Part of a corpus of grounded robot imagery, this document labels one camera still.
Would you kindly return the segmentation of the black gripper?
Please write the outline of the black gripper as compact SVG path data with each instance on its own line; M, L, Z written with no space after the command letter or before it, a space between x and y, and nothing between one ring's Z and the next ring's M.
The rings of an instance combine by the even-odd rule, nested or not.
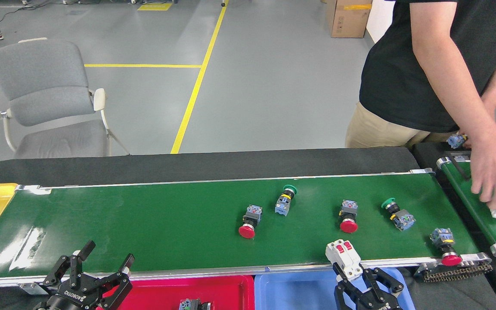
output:
M62 277L70 272L69 286L79 288L83 274L83 262L95 248L94 241L87 244L71 256L61 256L43 280L43 290L49 293L49 298L35 305L36 310L116 310L132 290L133 285L129 279L130 267L135 257L132 253L126 256L118 272L105 276L102 279L91 277L85 285L85 293L65 294L56 289L62 283Z
M333 271L341 278L334 290L338 310L403 310L397 298L405 290L405 285L384 270L364 269L363 280L367 290L362 294L362 301L358 300L360 290L348 280L336 262Z

